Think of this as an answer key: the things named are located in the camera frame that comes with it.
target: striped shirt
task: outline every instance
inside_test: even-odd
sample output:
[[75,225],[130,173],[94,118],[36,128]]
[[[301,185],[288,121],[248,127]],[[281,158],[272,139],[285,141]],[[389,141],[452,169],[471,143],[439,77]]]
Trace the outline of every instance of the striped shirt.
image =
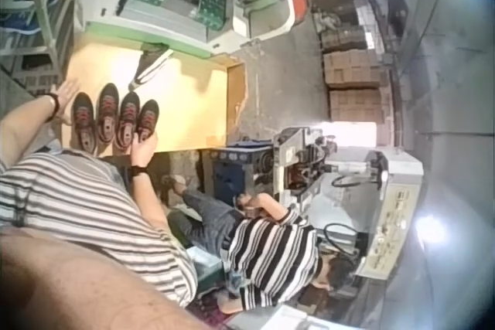
[[250,281],[241,288],[244,310],[287,301],[308,285],[319,267],[316,230],[294,210],[273,223],[244,219],[227,253],[231,269]]
[[23,225],[93,246],[181,306],[196,293],[189,255],[143,220],[118,170],[80,151],[35,153],[7,169],[0,161],[0,226]]

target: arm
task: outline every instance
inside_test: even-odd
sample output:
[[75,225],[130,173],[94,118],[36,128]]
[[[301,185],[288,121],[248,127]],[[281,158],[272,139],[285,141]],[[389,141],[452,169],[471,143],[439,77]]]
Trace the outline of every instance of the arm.
[[218,308],[226,315],[249,311],[256,307],[274,307],[277,305],[273,298],[253,284],[241,288],[240,298],[230,299],[228,294],[220,294],[217,303]]
[[208,329],[101,254],[28,229],[0,229],[0,242],[0,306],[19,328]]
[[[141,143],[138,135],[134,134],[131,147],[131,164],[146,168],[155,153],[157,143],[158,137],[156,133]],[[155,194],[149,175],[141,173],[132,179],[132,196],[146,222],[156,229],[170,230],[165,211]]]
[[[67,104],[78,90],[79,85],[75,80],[65,81],[59,89],[51,90],[59,99],[60,110],[57,114],[65,111]],[[53,114],[54,108],[55,102],[52,97],[41,96],[17,107],[0,122],[2,133],[0,149],[5,167],[8,168],[19,161],[39,129]]]
[[277,202],[267,193],[260,193],[247,202],[247,206],[253,208],[262,208],[278,224],[297,224],[300,226],[309,225],[306,219],[303,219],[295,210],[289,210]]

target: wristwatch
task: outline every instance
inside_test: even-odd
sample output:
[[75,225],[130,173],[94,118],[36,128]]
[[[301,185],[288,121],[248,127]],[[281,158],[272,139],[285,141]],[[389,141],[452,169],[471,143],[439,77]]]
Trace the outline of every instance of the wristwatch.
[[131,167],[131,178],[134,178],[135,176],[140,175],[141,173],[148,174],[148,168],[143,168],[142,166],[137,166],[137,165],[133,165]]
[[49,122],[51,122],[51,120],[53,120],[55,118],[56,114],[60,110],[59,96],[57,96],[55,93],[44,93],[44,94],[42,94],[42,96],[50,97],[52,99],[52,102],[53,102],[53,113],[48,119],[46,119],[46,122],[49,123]]

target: wooden table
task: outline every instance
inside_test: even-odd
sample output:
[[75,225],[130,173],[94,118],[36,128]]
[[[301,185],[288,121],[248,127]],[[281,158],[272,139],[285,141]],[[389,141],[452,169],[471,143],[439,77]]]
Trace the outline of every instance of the wooden table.
[[[76,44],[67,77],[79,79],[81,90],[90,96],[95,107],[106,83],[117,86],[122,100],[138,66],[142,53],[139,47],[139,43],[121,42],[116,45],[85,36]],[[160,117],[156,127],[159,143],[156,151],[225,145],[227,85],[225,66],[174,53],[152,81],[136,90],[141,106],[152,98],[159,103]],[[74,139],[72,128],[64,125],[64,147],[77,148]],[[99,148],[97,155],[120,155],[114,153],[116,150],[113,147]]]

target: blue shoe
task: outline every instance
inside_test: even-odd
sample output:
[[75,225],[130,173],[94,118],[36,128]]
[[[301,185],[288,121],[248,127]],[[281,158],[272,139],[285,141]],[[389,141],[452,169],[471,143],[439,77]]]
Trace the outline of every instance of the blue shoe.
[[0,14],[0,30],[5,32],[17,32],[23,35],[34,35],[41,31],[38,19],[32,17],[31,22],[27,23],[29,12]]

